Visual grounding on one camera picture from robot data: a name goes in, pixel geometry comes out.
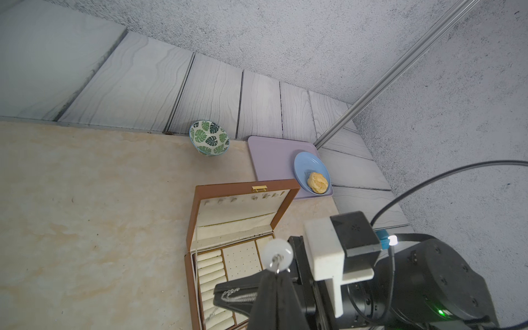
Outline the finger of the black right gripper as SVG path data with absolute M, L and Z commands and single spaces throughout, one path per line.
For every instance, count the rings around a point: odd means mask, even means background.
M 216 285 L 213 298 L 214 306 L 250 317 L 262 277 L 261 271 L 252 276 Z

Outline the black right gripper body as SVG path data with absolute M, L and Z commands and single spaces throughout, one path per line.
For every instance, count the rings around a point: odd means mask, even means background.
M 309 328 L 339 329 L 326 283 L 312 276 L 303 238 L 290 236 L 287 242 L 294 249 L 294 289 Z

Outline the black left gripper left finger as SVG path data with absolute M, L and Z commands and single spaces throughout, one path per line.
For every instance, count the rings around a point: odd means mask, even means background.
M 280 302 L 284 279 L 280 274 L 262 271 L 257 298 L 253 303 L 248 329 L 280 329 Z

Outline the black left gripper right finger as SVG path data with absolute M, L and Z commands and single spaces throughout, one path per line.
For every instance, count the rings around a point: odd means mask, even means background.
M 287 272 L 279 273 L 279 329 L 309 329 Z

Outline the brown jewelry box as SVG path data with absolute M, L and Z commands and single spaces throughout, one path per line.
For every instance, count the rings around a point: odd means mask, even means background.
M 259 274 L 264 247 L 301 187 L 295 179 L 197 186 L 184 257 L 194 329 L 244 329 L 250 302 L 217 307 L 215 287 Z

